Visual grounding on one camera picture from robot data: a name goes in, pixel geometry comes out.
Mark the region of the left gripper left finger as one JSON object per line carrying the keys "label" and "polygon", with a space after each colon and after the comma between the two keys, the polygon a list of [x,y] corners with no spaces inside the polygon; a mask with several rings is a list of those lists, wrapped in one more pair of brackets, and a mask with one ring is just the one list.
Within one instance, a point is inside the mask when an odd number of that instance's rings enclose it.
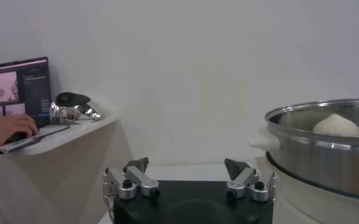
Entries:
{"label": "left gripper left finger", "polygon": [[158,198],[159,182],[145,174],[148,164],[148,157],[144,157],[129,161],[122,170],[115,167],[106,168],[102,174],[103,196],[131,200],[136,197],[139,189],[142,196]]}

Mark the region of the person hand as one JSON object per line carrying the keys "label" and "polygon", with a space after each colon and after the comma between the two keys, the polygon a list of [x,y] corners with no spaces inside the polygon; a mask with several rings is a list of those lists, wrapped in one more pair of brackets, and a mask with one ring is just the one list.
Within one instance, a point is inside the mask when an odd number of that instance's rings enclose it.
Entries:
{"label": "person hand", "polygon": [[27,137],[39,134],[35,121],[27,114],[14,114],[0,117],[0,145],[15,133],[24,133]]}

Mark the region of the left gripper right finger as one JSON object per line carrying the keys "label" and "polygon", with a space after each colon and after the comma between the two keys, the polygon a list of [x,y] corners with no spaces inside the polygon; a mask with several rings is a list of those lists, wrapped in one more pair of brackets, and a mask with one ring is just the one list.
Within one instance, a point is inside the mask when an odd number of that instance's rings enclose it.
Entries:
{"label": "left gripper right finger", "polygon": [[224,164],[230,181],[226,183],[228,201],[237,201],[246,194],[253,201],[275,201],[277,177],[275,172],[259,174],[248,163],[226,158]]}

